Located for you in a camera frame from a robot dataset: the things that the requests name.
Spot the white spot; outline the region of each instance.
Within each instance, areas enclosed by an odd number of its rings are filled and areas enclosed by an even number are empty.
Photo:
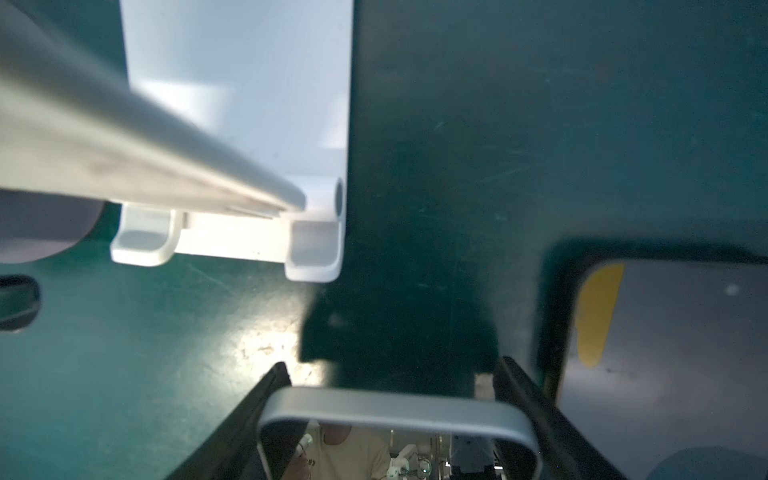
[[[728,296],[736,296],[741,291],[741,288],[735,283],[728,283],[725,287],[725,294]]]

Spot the person's neck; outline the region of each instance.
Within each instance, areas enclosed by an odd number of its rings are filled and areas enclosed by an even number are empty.
[[[352,431],[350,425],[335,425],[332,428],[323,429],[323,441],[326,445],[340,445]]]

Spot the mirror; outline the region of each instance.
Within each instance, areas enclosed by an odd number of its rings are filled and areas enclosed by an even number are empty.
[[[538,447],[516,408],[342,389],[275,392],[259,425],[271,480],[536,478]]]
[[[622,260],[582,281],[558,407],[631,480],[765,478],[768,266]]]

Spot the person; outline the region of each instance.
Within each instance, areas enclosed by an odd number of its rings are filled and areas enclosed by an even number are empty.
[[[387,444],[368,429],[321,423],[308,429],[313,442],[291,460],[280,480],[383,480],[389,470]]]

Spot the yellow sticker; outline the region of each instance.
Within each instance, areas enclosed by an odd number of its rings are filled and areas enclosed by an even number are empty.
[[[623,263],[612,263],[592,273],[578,294],[574,324],[578,358],[587,367],[600,363],[619,296]]]

